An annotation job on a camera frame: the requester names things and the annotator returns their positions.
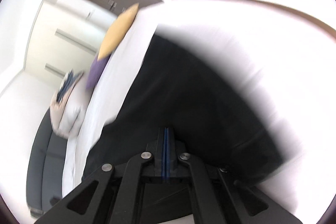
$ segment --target cream cabinet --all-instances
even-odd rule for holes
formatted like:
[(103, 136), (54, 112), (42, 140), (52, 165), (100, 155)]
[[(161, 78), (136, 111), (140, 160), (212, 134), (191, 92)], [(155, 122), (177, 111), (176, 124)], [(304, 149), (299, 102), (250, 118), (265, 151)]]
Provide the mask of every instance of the cream cabinet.
[(44, 2), (28, 45), (25, 70), (58, 88), (66, 72), (89, 71), (105, 30)]

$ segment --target purple pillow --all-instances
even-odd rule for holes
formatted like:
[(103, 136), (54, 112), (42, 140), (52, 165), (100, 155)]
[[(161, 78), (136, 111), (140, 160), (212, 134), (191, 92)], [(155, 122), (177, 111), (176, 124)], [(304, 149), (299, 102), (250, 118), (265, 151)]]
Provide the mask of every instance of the purple pillow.
[(96, 55), (96, 57), (94, 58), (94, 61), (92, 62), (90, 71), (89, 71), (89, 75), (87, 77), (87, 82), (86, 82), (86, 89), (92, 89), (94, 88), (98, 81), (99, 78), (101, 76), (101, 74), (104, 71), (104, 68), (106, 67), (107, 62), (110, 59), (110, 56), (107, 56), (105, 58), (103, 58), (102, 60), (97, 60), (98, 55)]

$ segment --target white bed sheet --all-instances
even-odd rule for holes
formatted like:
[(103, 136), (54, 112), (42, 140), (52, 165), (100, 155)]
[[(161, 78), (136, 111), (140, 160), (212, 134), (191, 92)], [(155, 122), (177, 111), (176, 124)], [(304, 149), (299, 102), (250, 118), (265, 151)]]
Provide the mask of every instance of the white bed sheet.
[(234, 0), (178, 0), (138, 13), (78, 138), (68, 140), (63, 195), (81, 182), (88, 152), (116, 118), (156, 29), (178, 37), (246, 99), (288, 160), (260, 188), (304, 224), (316, 223), (336, 193), (335, 39), (297, 15)]

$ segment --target blue strip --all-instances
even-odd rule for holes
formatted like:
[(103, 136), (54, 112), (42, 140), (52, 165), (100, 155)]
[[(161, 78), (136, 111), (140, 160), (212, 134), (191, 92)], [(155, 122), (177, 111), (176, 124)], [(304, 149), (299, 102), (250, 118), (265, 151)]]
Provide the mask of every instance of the blue strip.
[(167, 141), (167, 130), (165, 128), (165, 133), (163, 137), (162, 165), (161, 165), (161, 177), (163, 180), (166, 180), (166, 141)]
[(170, 178), (170, 141), (169, 141), (169, 129), (167, 128), (167, 145), (166, 145), (166, 179)]

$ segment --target white duvet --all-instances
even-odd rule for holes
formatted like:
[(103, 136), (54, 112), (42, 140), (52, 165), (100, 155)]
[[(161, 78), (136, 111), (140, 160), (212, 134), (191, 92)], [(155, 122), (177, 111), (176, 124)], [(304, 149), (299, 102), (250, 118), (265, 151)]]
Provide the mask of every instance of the white duvet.
[(81, 182), (90, 148), (118, 115), (155, 31), (178, 37), (248, 102), (287, 156), (260, 188), (304, 224), (316, 223), (336, 193), (335, 39), (302, 17), (251, 1), (177, 0), (138, 13), (78, 137), (68, 140), (63, 196)]

